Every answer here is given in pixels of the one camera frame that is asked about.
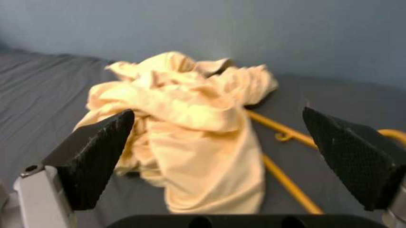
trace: crumpled fabric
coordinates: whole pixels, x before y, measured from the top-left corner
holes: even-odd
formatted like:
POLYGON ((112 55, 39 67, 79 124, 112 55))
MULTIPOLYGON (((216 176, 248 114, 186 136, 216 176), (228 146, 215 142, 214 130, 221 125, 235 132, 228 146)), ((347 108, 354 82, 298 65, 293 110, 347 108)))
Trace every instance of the crumpled fabric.
POLYGON ((119 81, 90 89, 89 112, 75 129, 128 108, 134 111, 117 174, 137 171, 165 188, 173 213, 258 211, 264 168, 243 106, 258 103, 278 87, 265 65, 237 68, 230 59, 195 62, 168 52, 106 68, 119 81))

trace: cloth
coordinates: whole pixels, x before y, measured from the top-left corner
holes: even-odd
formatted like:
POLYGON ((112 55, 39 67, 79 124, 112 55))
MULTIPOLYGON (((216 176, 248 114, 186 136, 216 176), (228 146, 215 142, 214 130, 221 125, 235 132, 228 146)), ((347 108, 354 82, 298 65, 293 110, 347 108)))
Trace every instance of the cloth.
POLYGON ((75 128, 127 108, 135 112, 118 174, 138 171, 147 182, 164 187, 173 213, 259 209, 264 195, 261 148, 243 105, 255 104, 277 88, 265 65, 237 68, 230 59, 195 62, 168 52, 106 68, 120 81, 90 89, 90 111, 75 128))

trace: blue wall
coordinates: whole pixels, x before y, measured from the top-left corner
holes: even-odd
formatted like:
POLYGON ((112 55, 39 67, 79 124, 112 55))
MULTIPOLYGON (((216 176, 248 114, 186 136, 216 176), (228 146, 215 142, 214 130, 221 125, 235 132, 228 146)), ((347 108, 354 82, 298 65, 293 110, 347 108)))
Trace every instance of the blue wall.
POLYGON ((406 88, 405 10, 405 0, 0 0, 0 40, 132 61, 180 50, 406 88))

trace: bed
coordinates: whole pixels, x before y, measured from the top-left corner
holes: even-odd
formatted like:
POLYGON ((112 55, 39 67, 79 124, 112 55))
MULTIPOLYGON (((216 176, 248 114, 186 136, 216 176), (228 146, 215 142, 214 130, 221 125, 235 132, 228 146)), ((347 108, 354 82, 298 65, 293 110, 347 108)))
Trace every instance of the bed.
MULTIPOLYGON (((42 160, 86 113, 90 87, 116 80, 104 70, 113 60, 0 50, 0 180, 10 191, 24 167, 42 160)), ((406 91, 367 83, 277 76, 277 91, 250 109, 308 133, 301 118, 310 106, 342 119, 406 131, 406 91)), ((320 154, 300 142, 274 140, 274 132, 253 122, 263 151, 328 214, 352 214, 380 222, 366 212, 328 168, 320 154)), ((306 214, 267 173, 262 214, 306 214)), ((134 214, 167 214, 163 190, 136 174, 113 175, 93 210, 77 212, 79 227, 105 227, 134 214)))

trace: clothes hanger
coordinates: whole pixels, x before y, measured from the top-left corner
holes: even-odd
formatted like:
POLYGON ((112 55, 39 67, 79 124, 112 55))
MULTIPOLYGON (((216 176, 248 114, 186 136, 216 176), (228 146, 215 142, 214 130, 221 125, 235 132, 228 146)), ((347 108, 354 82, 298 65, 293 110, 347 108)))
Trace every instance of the clothes hanger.
MULTIPOLYGON (((314 143, 313 139, 305 134, 302 134, 292 128, 289 128, 281 123, 278 123, 272 119, 269 119, 261 114, 253 112, 251 110, 246 110, 248 116, 267 126, 271 129, 276 130, 275 138, 280 142, 286 142, 291 139, 296 139, 301 143, 306 144, 314 149, 318 149, 317 145, 314 143)), ((379 133, 386 137, 390 137, 400 141, 404 146, 406 146, 406 133, 393 130, 393 129, 382 129, 378 130, 379 133)), ((290 178, 287 176, 279 166, 277 166, 273 160, 266 154, 263 154, 263 160, 267 170, 275 176, 275 178, 282 184, 282 186, 296 199, 301 206, 307 210, 310 214, 321 215, 324 214, 323 210, 318 207, 290 178)))

